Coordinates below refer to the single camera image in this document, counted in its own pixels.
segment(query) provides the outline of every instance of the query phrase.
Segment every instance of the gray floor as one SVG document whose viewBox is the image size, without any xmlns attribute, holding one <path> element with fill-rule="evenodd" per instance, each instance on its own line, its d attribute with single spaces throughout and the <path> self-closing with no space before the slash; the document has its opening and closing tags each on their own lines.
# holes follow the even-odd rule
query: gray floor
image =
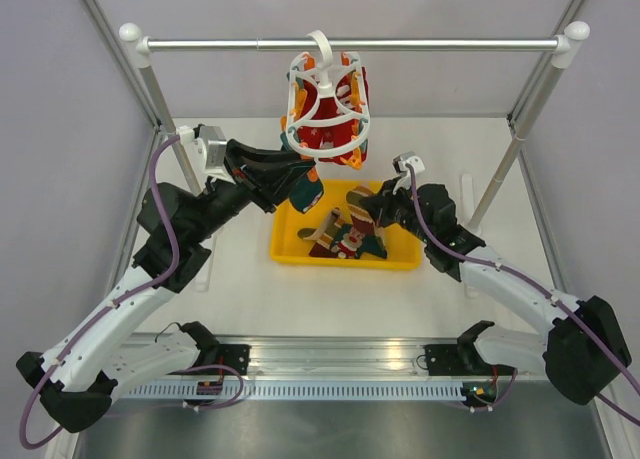
<svg viewBox="0 0 640 459">
<path fill-rule="evenodd" d="M 148 407 L 122 401 L 114 411 Z M 603 459 L 591 407 L 546 384 L 519 383 L 493 413 L 416 402 L 258 402 L 103 419 L 76 459 Z"/>
</svg>

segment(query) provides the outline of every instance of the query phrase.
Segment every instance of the plastic container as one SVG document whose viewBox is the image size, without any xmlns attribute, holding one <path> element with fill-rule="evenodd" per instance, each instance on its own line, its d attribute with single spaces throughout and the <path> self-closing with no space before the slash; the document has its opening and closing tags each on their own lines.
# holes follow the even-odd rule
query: plastic container
<svg viewBox="0 0 640 459">
<path fill-rule="evenodd" d="M 387 259 L 363 254 L 360 259 L 339 259 L 311 257 L 309 251 L 314 241 L 300 239 L 298 231 L 303 228 L 317 228 L 334 207 L 340 207 L 342 217 L 351 222 L 347 208 L 347 192 L 363 184 L 376 192 L 381 182 L 323 180 L 324 196 L 306 214 L 296 211 L 289 201 L 283 203 L 275 213 L 271 234 L 271 259 L 282 264 L 307 266 L 361 267 L 408 271 L 422 262 L 422 243 L 400 226 L 393 225 L 384 230 Z"/>
</svg>

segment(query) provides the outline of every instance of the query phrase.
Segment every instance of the gray wall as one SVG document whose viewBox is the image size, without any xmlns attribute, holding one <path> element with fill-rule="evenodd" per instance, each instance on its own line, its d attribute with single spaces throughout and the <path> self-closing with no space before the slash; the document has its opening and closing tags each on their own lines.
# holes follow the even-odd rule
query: gray wall
<svg viewBox="0 0 640 459">
<path fill-rule="evenodd" d="M 0 456 L 16 459 L 44 450 L 18 442 L 15 360 L 103 297 L 151 129 L 77 0 L 0 0 L 0 22 Z M 35 414 L 31 439 L 50 428 Z"/>
<path fill-rule="evenodd" d="M 545 37 L 568 0 L 100 0 L 117 30 L 156 38 Z M 286 110 L 292 53 L 154 56 L 178 117 L 273 117 Z M 377 115 L 505 115 L 536 55 L 363 53 Z"/>
<path fill-rule="evenodd" d="M 640 9 L 637 0 L 591 0 L 583 19 L 591 38 L 526 155 L 569 288 L 610 301 L 640 375 Z M 625 405 L 634 404 L 640 414 L 629 394 Z"/>
</svg>

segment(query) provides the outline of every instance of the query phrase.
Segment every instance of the white table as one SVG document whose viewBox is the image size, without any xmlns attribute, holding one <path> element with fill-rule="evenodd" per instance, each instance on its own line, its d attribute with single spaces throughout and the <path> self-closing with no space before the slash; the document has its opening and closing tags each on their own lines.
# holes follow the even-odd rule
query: white table
<svg viewBox="0 0 640 459">
<path fill-rule="evenodd" d="M 176 119 L 177 125 L 198 123 L 219 125 L 227 138 L 252 146 L 280 148 L 278 118 Z M 460 204 L 460 176 L 472 174 L 477 201 L 509 141 L 504 119 L 378 117 L 372 119 L 369 157 L 362 170 L 321 164 L 319 174 L 321 178 L 388 179 L 395 174 L 391 159 L 412 150 L 426 166 L 419 182 L 445 184 Z M 171 151 L 161 158 L 158 180 L 187 188 Z M 467 297 L 461 284 L 438 273 L 426 258 L 411 272 L 275 263 L 268 253 L 272 223 L 271 215 L 248 206 L 218 238 L 209 290 L 196 292 L 190 284 L 138 332 L 160 331 L 171 321 L 194 320 L 214 334 L 233 335 L 457 337 L 480 319 L 529 330 L 490 298 Z M 134 250 L 146 237 L 139 232 Z M 482 237 L 511 262 L 551 284 L 517 163 L 482 223 Z"/>
</svg>

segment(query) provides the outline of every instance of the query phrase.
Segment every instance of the red fabric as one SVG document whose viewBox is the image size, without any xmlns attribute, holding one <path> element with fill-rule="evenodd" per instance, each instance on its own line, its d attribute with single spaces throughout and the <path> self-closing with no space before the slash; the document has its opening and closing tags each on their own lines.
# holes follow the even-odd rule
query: red fabric
<svg viewBox="0 0 640 459">
<path fill-rule="evenodd" d="M 367 103 L 369 102 L 369 83 L 367 82 L 367 71 L 365 68 L 362 68 L 362 78 L 364 79 L 364 87 L 367 95 Z M 340 80 L 336 87 L 336 91 L 341 87 L 347 86 L 347 90 L 344 94 L 336 95 L 338 100 L 346 99 L 351 95 L 351 85 L 349 84 L 348 76 L 345 76 Z M 311 107 L 315 104 L 318 93 L 311 84 L 307 81 L 304 81 L 304 88 L 307 91 L 307 98 L 302 107 L 303 117 L 307 114 Z M 335 104 L 335 100 L 330 98 L 320 99 L 320 106 L 316 111 L 315 115 L 312 119 L 332 119 L 337 117 L 338 107 Z M 340 147 L 348 142 L 351 142 L 351 136 L 357 135 L 357 129 L 354 133 L 354 125 L 358 124 L 359 121 L 352 120 L 347 121 L 344 124 L 338 124 L 336 126 L 329 127 L 301 127 L 298 129 L 298 138 L 300 142 L 305 142 L 312 149 L 320 149 L 323 144 L 330 143 L 330 147 Z M 353 151 L 343 154 L 338 157 L 330 157 L 326 159 L 320 159 L 322 162 L 334 162 L 336 164 L 344 165 L 344 163 L 340 160 L 341 158 L 348 160 L 353 154 Z M 367 151 L 362 153 L 362 162 L 367 159 Z"/>
</svg>

